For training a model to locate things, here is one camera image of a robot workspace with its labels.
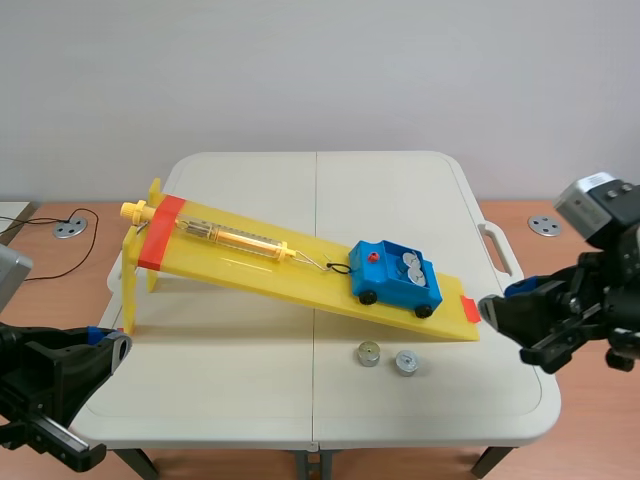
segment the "table handle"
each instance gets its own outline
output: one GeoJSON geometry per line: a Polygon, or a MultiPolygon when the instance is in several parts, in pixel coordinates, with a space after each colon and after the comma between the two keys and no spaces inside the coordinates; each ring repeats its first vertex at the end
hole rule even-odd
{"type": "Polygon", "coordinates": [[[507,236],[504,234],[502,229],[495,223],[488,221],[478,225],[478,228],[482,235],[486,235],[493,241],[496,251],[498,252],[498,256],[500,257],[500,261],[508,272],[501,272],[495,268],[495,266],[493,267],[502,290],[506,289],[509,285],[522,280],[524,278],[524,274],[522,273],[522,269],[518,264],[518,260],[516,259],[513,250],[511,249],[511,245],[509,245],[507,236]]]}

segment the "cable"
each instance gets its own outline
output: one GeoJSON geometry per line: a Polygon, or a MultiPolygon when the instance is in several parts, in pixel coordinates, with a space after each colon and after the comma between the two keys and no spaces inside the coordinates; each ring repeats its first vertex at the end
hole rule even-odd
{"type": "Polygon", "coordinates": [[[69,218],[66,220],[61,220],[61,222],[64,223],[69,223],[71,218],[73,217],[73,215],[76,212],[89,212],[91,214],[93,214],[94,217],[96,217],[96,226],[93,229],[93,239],[91,240],[91,246],[89,247],[89,250],[87,251],[86,255],[84,256],[84,258],[82,260],[80,260],[80,263],[78,263],[75,267],[70,268],[69,270],[67,270],[66,272],[60,273],[58,275],[50,275],[50,276],[45,276],[45,277],[32,277],[32,278],[27,278],[25,279],[25,282],[30,282],[33,280],[53,280],[54,278],[60,278],[60,277],[64,277],[65,275],[68,275],[69,273],[73,272],[74,270],[76,270],[77,268],[79,268],[86,260],[87,258],[89,258],[89,255],[91,255],[91,252],[93,251],[93,247],[96,244],[96,238],[98,236],[98,223],[100,222],[100,217],[98,216],[98,214],[96,212],[94,212],[93,210],[90,210],[88,208],[76,208],[73,212],[71,212],[71,215],[69,215],[69,218]]]}
{"type": "Polygon", "coordinates": [[[0,232],[0,235],[3,233],[7,233],[14,228],[22,227],[23,225],[48,225],[51,223],[69,223],[69,220],[61,220],[59,218],[51,218],[51,217],[40,217],[40,218],[30,218],[29,220],[18,220],[17,218],[5,217],[0,215],[0,219],[2,220],[11,220],[12,222],[18,222],[17,225],[13,225],[6,230],[0,232]]]}
{"type": "Polygon", "coordinates": [[[343,275],[348,275],[352,272],[352,268],[347,265],[346,263],[333,263],[333,262],[329,262],[327,263],[327,268],[330,268],[331,270],[333,270],[334,272],[337,273],[341,273],[343,275]]]}

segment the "blue toy car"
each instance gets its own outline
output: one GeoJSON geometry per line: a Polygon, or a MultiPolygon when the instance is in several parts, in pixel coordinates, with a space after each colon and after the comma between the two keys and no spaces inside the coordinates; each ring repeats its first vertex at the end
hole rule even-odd
{"type": "Polygon", "coordinates": [[[363,305],[376,302],[433,314],[442,302],[433,264],[418,250],[382,241],[360,241],[349,252],[351,289],[363,305]]]}

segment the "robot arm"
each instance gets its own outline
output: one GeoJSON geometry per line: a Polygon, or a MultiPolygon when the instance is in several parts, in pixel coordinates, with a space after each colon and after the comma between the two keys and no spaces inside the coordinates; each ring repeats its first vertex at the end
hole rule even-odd
{"type": "MultiPolygon", "coordinates": [[[[0,311],[31,270],[31,261],[0,245],[0,311]]],[[[97,327],[58,330],[0,323],[0,444],[49,452],[77,472],[106,456],[67,430],[72,420],[118,368],[131,339],[97,327]]]]}
{"type": "Polygon", "coordinates": [[[587,341],[604,339],[607,364],[628,372],[640,358],[640,187],[600,173],[574,183],[554,206],[601,251],[483,299],[480,312],[523,347],[523,362],[547,373],[587,341]]]}

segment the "white wall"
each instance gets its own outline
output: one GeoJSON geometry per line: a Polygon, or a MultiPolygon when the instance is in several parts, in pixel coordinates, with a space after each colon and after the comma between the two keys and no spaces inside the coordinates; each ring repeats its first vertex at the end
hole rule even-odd
{"type": "Polygon", "coordinates": [[[438,150],[484,198],[640,182],[639,22],[637,0],[3,0],[0,199],[137,198],[200,151],[438,150]]]}

